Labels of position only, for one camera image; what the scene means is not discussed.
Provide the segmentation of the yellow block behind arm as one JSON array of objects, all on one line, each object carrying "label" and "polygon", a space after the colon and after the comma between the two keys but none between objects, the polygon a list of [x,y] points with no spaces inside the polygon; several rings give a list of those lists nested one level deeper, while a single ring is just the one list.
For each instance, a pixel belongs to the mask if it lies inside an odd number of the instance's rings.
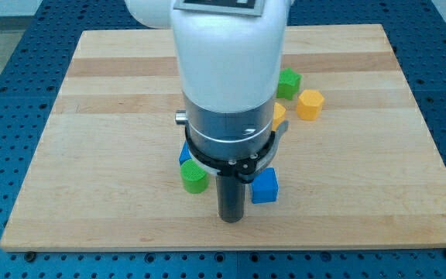
[{"label": "yellow block behind arm", "polygon": [[278,102],[274,103],[272,131],[276,131],[278,126],[286,119],[286,108]]}]

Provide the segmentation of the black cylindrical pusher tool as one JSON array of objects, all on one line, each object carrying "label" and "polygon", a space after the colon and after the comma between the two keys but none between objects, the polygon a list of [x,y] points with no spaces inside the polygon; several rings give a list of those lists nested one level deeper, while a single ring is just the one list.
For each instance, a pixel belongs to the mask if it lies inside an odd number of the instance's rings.
[{"label": "black cylindrical pusher tool", "polygon": [[227,223],[238,222],[244,215],[245,185],[235,177],[216,177],[218,214]]}]

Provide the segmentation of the blue block behind arm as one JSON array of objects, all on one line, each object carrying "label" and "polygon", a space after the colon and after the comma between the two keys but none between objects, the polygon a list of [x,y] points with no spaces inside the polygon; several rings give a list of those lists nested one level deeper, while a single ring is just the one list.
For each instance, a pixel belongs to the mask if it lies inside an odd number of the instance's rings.
[{"label": "blue block behind arm", "polygon": [[184,142],[181,151],[180,151],[180,155],[179,155],[179,165],[182,165],[185,161],[190,160],[191,159],[191,155],[190,155],[190,150],[189,147],[187,145],[187,142]]}]

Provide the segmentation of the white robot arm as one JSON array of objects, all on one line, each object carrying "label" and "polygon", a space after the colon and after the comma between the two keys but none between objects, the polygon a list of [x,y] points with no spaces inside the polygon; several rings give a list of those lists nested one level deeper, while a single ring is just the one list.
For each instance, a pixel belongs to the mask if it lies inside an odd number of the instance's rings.
[{"label": "white robot arm", "polygon": [[217,184],[218,214],[244,214],[245,187],[276,155],[286,122],[273,125],[291,0],[128,0],[144,26],[173,32],[190,155]]}]

